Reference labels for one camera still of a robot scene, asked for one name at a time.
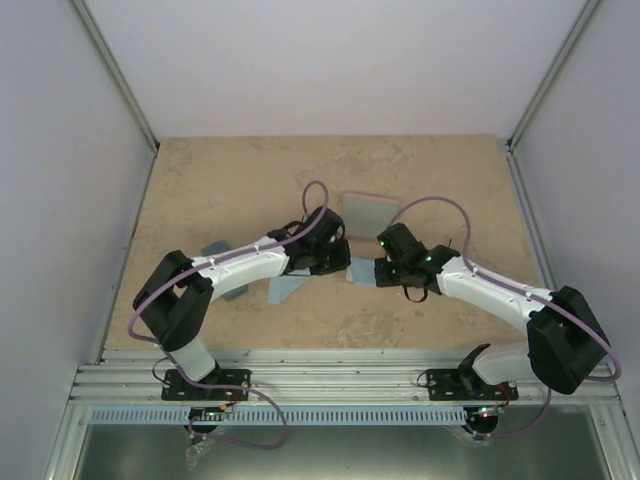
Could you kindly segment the pink glasses case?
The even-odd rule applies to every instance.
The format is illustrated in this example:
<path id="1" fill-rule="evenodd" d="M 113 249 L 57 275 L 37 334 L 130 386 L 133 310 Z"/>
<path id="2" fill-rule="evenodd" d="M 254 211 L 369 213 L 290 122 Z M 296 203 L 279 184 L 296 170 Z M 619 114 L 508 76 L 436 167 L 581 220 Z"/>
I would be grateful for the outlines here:
<path id="1" fill-rule="evenodd" d="M 342 197 L 342 218 L 349 239 L 375 240 L 401 208 L 389 197 L 346 192 Z"/>

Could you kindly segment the light blue cleaning cloth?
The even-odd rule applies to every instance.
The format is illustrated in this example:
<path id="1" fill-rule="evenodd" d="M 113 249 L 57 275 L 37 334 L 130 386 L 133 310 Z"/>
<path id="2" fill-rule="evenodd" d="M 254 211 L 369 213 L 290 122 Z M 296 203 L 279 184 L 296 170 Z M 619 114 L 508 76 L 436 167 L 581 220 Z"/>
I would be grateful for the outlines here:
<path id="1" fill-rule="evenodd" d="M 352 257 L 346 270 L 346 280 L 358 286 L 375 288 L 375 262 L 372 259 Z"/>

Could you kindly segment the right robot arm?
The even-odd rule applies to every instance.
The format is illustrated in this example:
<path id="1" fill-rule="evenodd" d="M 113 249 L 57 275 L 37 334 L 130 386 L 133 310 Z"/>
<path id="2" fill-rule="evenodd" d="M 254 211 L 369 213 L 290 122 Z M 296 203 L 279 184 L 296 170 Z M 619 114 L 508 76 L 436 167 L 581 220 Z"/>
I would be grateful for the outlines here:
<path id="1" fill-rule="evenodd" d="M 450 247 L 428 249 L 403 223 L 387 227 L 377 240 L 385 252 L 374 262 L 377 287 L 458 299 L 525 336 L 521 343 L 482 344 L 461 361 L 457 376 L 467 397 L 481 399 L 495 385 L 518 380 L 539 380 L 570 395 L 583 381 L 595 380 L 593 371 L 611 346 L 578 290 L 530 287 L 483 270 Z"/>

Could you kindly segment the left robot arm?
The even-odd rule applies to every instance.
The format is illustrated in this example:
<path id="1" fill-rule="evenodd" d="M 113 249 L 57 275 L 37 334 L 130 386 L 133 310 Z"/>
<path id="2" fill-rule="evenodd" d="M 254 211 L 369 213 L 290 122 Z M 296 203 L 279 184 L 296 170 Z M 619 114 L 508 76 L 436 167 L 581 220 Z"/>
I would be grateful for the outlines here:
<path id="1" fill-rule="evenodd" d="M 218 390 L 221 369 L 200 337 L 209 305 L 254 282 L 307 272 L 323 276 L 347 269 L 351 256 L 342 218 L 319 207 L 255 242 L 221 254 L 190 258 L 172 251 L 158 264 L 133 301 L 149 340 L 185 374 L 197 399 Z"/>

